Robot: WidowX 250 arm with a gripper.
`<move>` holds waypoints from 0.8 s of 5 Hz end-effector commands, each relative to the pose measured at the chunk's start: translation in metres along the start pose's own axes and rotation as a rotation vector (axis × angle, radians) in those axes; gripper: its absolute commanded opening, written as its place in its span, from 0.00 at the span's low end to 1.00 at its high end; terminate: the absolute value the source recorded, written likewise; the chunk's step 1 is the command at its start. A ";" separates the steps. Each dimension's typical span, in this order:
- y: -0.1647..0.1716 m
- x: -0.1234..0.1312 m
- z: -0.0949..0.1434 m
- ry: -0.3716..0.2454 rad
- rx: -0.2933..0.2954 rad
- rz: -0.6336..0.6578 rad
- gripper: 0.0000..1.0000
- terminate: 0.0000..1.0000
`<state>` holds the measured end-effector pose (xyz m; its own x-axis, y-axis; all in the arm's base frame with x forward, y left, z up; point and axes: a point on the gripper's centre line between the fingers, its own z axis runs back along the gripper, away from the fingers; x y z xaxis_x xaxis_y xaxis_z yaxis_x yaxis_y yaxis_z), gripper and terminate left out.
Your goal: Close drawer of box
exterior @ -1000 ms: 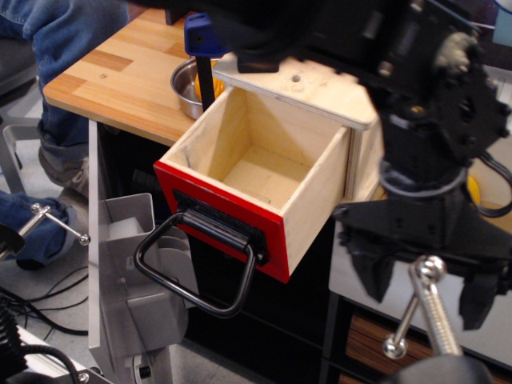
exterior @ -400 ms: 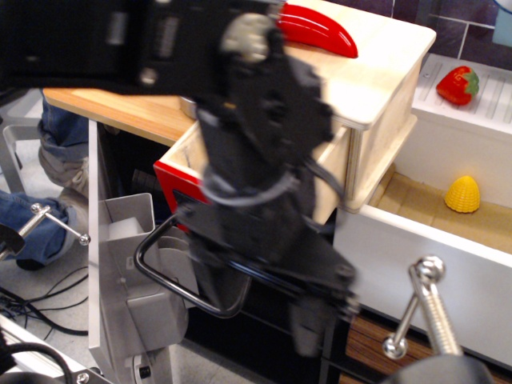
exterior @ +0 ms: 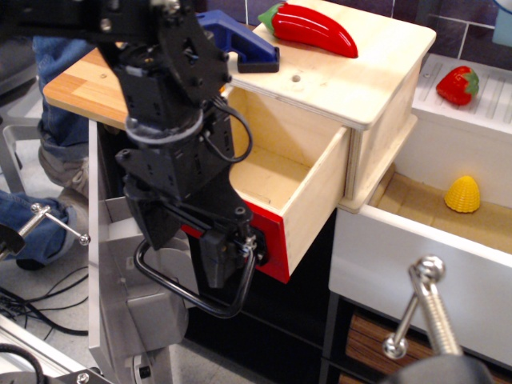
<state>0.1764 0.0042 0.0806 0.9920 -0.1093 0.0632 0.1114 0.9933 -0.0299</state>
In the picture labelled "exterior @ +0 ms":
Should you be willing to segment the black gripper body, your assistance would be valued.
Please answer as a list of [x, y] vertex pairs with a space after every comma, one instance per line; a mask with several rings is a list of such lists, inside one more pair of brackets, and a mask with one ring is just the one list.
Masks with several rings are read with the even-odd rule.
[[252, 212], [230, 183], [230, 120], [206, 119], [177, 132], [129, 119], [126, 133], [136, 148], [116, 156], [125, 190], [157, 194], [182, 226], [200, 235], [216, 230], [239, 244], [254, 237]]

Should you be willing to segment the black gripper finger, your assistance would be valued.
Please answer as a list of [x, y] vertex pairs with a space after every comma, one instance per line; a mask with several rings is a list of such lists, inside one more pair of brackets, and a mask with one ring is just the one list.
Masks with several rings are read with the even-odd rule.
[[230, 277], [243, 269], [240, 287], [250, 283], [250, 247], [230, 239], [227, 234], [209, 230], [199, 239], [202, 266], [209, 288], [221, 289]]
[[151, 247], [159, 250], [180, 231], [182, 225], [157, 194], [124, 190], [130, 212]]

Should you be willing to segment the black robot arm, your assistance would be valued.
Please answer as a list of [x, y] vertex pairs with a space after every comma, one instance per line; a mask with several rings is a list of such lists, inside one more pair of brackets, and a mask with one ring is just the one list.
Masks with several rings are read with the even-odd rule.
[[117, 154], [124, 193], [144, 249], [160, 249], [182, 227], [200, 233], [210, 287], [257, 261], [252, 212], [230, 183], [234, 152], [221, 96], [228, 55], [202, 28], [189, 1], [4, 1], [1, 31], [93, 43], [117, 77], [134, 147]]

